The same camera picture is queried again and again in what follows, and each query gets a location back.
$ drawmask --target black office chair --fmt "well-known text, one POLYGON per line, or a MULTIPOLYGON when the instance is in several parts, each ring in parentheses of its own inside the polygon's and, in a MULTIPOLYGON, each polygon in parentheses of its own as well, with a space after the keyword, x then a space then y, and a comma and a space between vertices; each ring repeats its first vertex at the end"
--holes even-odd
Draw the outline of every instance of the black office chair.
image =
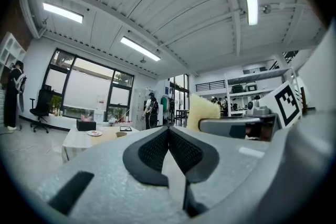
POLYGON ((43 117, 44 116, 49 116, 49 104, 51 102, 51 99, 53 98, 52 94, 53 93, 50 90, 41 89, 39 94, 38 94, 37 105, 36 105, 35 108, 34 108, 34 100, 35 99, 31 98, 32 109, 29 110, 29 111, 31 112, 31 114, 38 117, 38 123, 32 123, 30 125, 30 127, 33 127, 33 125, 35 125, 34 132, 36 132, 36 128, 42 127, 44 130, 46 130, 47 133, 49 133, 47 128, 41 122, 41 119, 44 120, 45 122, 47 122, 43 117))

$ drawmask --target plate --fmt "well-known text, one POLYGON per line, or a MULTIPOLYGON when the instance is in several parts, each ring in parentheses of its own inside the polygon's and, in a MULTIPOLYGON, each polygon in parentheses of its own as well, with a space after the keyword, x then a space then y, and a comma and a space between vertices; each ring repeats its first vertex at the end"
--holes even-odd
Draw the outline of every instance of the plate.
POLYGON ((87 134, 88 134, 88 135, 91 135, 91 136, 100 136, 100 135, 102 135, 103 133, 100 132, 100 131, 88 131, 87 134))

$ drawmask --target ceiling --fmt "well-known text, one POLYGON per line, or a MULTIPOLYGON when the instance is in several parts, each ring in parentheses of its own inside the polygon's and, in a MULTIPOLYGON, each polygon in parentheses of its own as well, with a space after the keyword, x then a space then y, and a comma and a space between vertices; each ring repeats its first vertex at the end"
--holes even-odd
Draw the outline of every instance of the ceiling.
POLYGON ((276 52, 314 47, 321 24, 304 0, 258 0, 249 26, 246 0, 26 0, 44 36, 154 78, 255 62, 276 52), (49 2, 84 16, 79 24, 43 10, 49 2), (263 6, 272 7, 264 14, 263 6), (149 58, 120 43, 126 36, 158 54, 149 58))

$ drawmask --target concrete floor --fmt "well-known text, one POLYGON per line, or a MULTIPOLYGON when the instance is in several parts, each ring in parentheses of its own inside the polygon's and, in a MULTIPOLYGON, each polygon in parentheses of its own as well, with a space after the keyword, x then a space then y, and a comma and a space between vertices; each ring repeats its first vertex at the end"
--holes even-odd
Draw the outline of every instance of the concrete floor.
POLYGON ((47 134, 37 129, 34 133, 29 122, 19 123, 21 131, 2 134, 8 129, 0 129, 2 160, 19 183, 34 191, 62 165, 61 145, 68 132, 50 129, 47 134))

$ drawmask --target metal shelving unit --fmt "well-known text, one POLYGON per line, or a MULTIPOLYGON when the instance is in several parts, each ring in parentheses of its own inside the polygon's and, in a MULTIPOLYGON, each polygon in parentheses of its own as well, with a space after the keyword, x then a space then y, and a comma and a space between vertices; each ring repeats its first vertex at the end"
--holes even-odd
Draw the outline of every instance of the metal shelving unit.
POLYGON ((228 116, 235 115, 235 114, 245 114, 245 111, 233 111, 231 112, 231 98, 244 98, 244 97, 253 97, 256 95, 265 95, 274 89, 263 89, 263 90, 257 90, 257 91, 251 91, 251 92, 240 92, 240 93, 230 93, 229 86, 233 86, 236 84, 245 84, 250 82, 255 82, 258 80, 265 80, 265 79, 271 79, 276 77, 283 76, 288 70, 291 70, 292 73, 295 76, 295 73, 293 72, 292 68, 282 68, 282 69, 273 69, 268 71, 263 71, 260 73, 253 73, 253 74, 246 74, 242 75, 237 78, 227 78, 225 79, 225 86, 226 86, 226 94, 227 94, 227 105, 228 105, 228 116))

